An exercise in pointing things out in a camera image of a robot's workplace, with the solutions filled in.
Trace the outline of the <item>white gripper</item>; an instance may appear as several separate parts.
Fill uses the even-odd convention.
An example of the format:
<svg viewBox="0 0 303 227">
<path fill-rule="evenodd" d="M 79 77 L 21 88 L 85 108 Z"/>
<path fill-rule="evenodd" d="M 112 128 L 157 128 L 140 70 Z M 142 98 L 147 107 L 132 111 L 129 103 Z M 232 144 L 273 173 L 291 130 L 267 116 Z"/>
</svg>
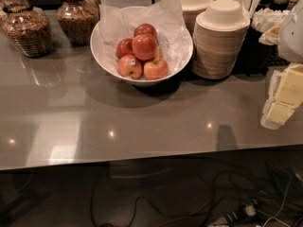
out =
<svg viewBox="0 0 303 227">
<path fill-rule="evenodd" d="M 284 126 L 303 103 L 303 0 L 299 0 L 280 26 L 278 55 L 291 63 L 283 71 L 275 70 L 270 79 L 260 119 L 261 126 L 270 130 Z"/>
</svg>

